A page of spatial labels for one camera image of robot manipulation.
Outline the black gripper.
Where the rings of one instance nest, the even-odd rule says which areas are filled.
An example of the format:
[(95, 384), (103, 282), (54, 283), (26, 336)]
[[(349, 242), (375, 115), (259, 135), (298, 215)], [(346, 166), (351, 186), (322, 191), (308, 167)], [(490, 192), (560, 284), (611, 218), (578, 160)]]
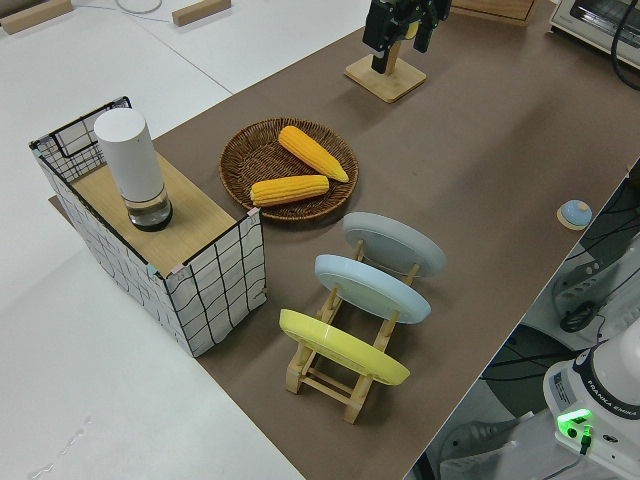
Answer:
[(449, 16), (448, 0), (372, 1), (366, 16), (363, 42), (373, 53), (371, 68), (379, 74), (392, 74), (400, 49), (398, 23), (418, 21), (413, 48), (425, 53), (433, 31)]

